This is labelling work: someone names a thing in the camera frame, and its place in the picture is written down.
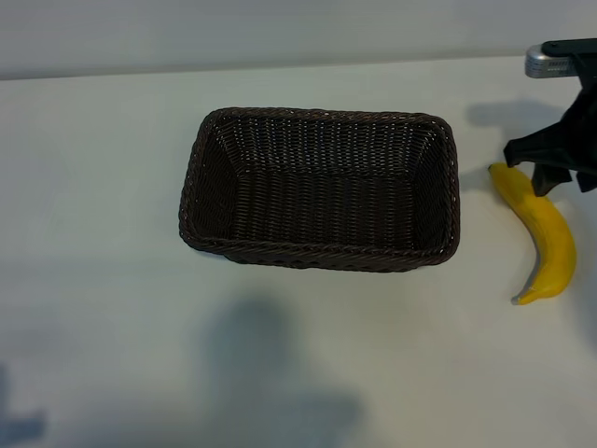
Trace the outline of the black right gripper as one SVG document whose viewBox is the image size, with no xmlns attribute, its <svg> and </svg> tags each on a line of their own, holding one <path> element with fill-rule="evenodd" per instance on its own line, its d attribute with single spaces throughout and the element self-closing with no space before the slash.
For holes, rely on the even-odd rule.
<svg viewBox="0 0 597 448">
<path fill-rule="evenodd" d="M 596 87 L 583 88 L 555 123 L 540 131 L 509 140 L 504 148 L 508 167 L 535 163 L 531 179 L 535 196 L 546 196 L 576 172 L 582 192 L 596 189 Z"/>
</svg>

